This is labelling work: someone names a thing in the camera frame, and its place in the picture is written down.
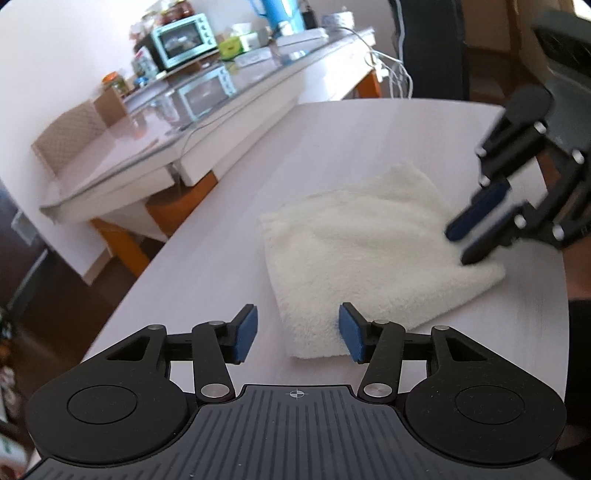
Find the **blue kettle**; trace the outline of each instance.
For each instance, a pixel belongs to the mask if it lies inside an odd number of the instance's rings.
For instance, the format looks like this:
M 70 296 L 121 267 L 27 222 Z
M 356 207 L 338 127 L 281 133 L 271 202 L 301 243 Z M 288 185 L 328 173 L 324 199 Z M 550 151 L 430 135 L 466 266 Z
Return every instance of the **blue kettle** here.
M 265 9 L 263 12 L 257 8 L 255 0 L 248 1 L 259 17 L 267 19 L 276 37 L 281 34 L 303 32 L 306 29 L 297 0 L 261 0 Z M 285 25 L 284 22 L 289 23 L 291 28 Z

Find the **chair backrest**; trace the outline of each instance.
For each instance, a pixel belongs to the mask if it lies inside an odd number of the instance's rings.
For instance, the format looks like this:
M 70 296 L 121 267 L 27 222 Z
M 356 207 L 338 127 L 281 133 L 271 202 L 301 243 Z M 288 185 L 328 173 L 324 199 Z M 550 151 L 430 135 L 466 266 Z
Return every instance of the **chair backrest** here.
M 88 101 L 56 118 L 31 147 L 57 175 L 106 129 L 95 106 Z

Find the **orange table leg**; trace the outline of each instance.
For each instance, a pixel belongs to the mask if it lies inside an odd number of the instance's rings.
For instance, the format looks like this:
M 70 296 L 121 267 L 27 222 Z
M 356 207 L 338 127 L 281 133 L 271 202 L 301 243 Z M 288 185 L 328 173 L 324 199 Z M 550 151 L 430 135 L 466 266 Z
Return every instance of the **orange table leg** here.
M 107 242 L 111 251 L 119 257 L 123 265 L 129 268 L 136 277 L 139 277 L 148 267 L 150 259 L 135 243 L 129 232 L 99 218 L 93 218 L 90 223 Z
M 193 187 L 175 185 L 152 195 L 146 210 L 162 232 L 171 237 L 216 185 L 217 178 L 209 171 Z
M 379 86 L 375 70 L 369 72 L 355 88 L 360 98 L 382 98 L 382 89 Z

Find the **blue gripper pad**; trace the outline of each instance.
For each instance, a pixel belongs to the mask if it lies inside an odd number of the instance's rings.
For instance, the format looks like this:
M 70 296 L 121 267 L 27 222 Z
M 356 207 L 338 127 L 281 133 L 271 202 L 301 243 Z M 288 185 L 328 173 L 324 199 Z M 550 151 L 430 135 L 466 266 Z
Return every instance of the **blue gripper pad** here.
M 508 181 L 494 183 L 483 190 L 481 197 L 458 215 L 446 228 L 445 236 L 450 242 L 459 242 L 491 213 L 507 196 L 511 186 Z
M 365 345 L 361 338 L 361 330 L 354 318 L 342 305 L 339 307 L 339 331 L 353 360 L 356 362 L 363 361 L 365 358 Z
M 246 360 L 248 351 L 251 349 L 251 345 L 255 341 L 257 331 L 258 311 L 256 307 L 254 307 L 238 326 L 236 345 L 234 346 L 234 358 L 236 361 L 243 362 Z

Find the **oven window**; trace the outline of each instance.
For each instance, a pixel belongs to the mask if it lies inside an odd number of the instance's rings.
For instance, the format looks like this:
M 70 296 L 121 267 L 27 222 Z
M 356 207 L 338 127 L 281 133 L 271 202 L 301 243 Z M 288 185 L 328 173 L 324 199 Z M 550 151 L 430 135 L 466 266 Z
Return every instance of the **oven window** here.
M 199 35 L 195 23 L 185 24 L 161 33 L 160 41 L 169 59 L 175 58 L 181 53 L 185 53 L 199 45 L 203 45 L 203 40 L 201 39 L 201 35 Z
M 228 98 L 218 78 L 195 85 L 184 94 L 194 116 L 209 112 L 218 103 Z

